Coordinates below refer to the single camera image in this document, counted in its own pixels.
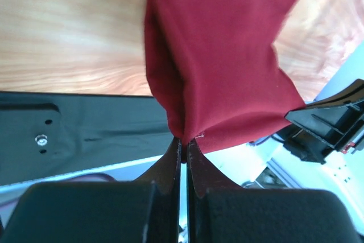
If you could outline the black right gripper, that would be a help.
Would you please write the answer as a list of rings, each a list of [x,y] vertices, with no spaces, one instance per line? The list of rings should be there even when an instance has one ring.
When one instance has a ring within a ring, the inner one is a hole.
[[[284,133],[283,147],[302,162],[324,165],[331,153],[363,151],[363,80],[288,112],[286,119],[302,130]]]

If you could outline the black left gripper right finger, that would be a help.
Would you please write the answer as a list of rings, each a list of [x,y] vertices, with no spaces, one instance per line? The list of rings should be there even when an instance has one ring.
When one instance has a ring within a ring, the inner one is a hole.
[[[188,143],[186,157],[188,241],[219,242],[221,228],[225,227],[221,218],[228,215],[228,209],[218,203],[243,188],[202,153],[196,140]]]

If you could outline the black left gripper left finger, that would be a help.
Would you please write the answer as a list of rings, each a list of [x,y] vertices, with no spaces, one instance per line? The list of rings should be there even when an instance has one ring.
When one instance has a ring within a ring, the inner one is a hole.
[[[152,186],[143,242],[178,242],[181,142],[174,138],[165,154],[135,181]]]

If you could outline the dark red t-shirt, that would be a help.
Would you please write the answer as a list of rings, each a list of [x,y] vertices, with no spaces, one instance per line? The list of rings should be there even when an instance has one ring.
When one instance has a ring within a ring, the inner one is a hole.
[[[182,144],[210,153],[255,141],[305,105],[273,47],[295,2],[147,0],[147,81]]]

